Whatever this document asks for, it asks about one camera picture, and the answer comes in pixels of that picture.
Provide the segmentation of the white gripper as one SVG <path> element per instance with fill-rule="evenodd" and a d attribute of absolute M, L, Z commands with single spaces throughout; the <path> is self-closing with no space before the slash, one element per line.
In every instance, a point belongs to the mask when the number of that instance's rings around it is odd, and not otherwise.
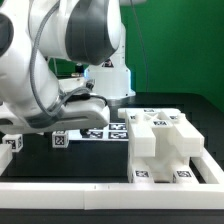
<path fill-rule="evenodd" d="M 4 134 L 28 134 L 75 129 L 102 128 L 109 124 L 109 107 L 100 99 L 69 102 L 59 114 L 36 124 L 16 117 L 5 104 L 0 106 L 0 132 Z"/>

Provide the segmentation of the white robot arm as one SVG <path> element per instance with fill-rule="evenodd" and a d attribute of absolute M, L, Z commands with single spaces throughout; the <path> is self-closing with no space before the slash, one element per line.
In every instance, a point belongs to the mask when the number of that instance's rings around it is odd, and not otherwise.
<path fill-rule="evenodd" d="M 47 58 L 100 65 L 121 40 L 122 6 L 145 0 L 3 0 L 0 5 L 0 132 L 105 127 L 106 100 L 83 78 L 60 80 Z"/>

